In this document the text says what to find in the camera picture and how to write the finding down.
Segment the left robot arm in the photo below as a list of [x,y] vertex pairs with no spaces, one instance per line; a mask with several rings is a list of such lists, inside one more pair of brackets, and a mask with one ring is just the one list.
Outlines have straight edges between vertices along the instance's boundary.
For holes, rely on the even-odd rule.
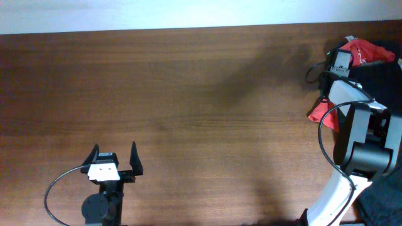
[[81,207],[86,225],[117,226],[122,224],[124,185],[134,183],[144,173],[138,156],[136,143],[132,143],[130,170],[119,170],[116,153],[101,153],[96,144],[82,163],[81,173],[99,187],[99,191],[88,196]]

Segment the black shorts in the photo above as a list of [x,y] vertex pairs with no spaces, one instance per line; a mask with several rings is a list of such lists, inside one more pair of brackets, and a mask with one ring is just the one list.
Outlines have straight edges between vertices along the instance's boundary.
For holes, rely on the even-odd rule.
[[401,113],[401,67],[397,62],[354,67],[349,77],[356,79],[377,102]]

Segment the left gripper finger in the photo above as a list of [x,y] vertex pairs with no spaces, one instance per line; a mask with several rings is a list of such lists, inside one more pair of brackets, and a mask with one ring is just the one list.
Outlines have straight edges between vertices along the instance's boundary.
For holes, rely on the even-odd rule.
[[136,147],[136,143],[134,141],[131,146],[131,154],[130,154],[129,164],[132,167],[133,171],[142,171],[141,160],[138,156],[138,150]]
[[99,145],[95,144],[92,151],[90,154],[86,157],[82,165],[89,165],[92,164],[94,161],[96,161],[97,157],[99,155]]

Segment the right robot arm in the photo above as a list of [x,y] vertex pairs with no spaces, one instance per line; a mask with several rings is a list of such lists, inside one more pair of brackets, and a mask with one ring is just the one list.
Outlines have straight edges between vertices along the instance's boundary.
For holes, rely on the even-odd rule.
[[396,167],[401,143],[401,116],[375,101],[362,85],[349,78],[355,58],[351,51],[328,54],[326,69],[319,75],[320,100],[332,104],[323,118],[341,111],[333,155],[318,144],[334,171],[320,198],[304,210],[302,225],[340,225],[346,211],[372,183]]

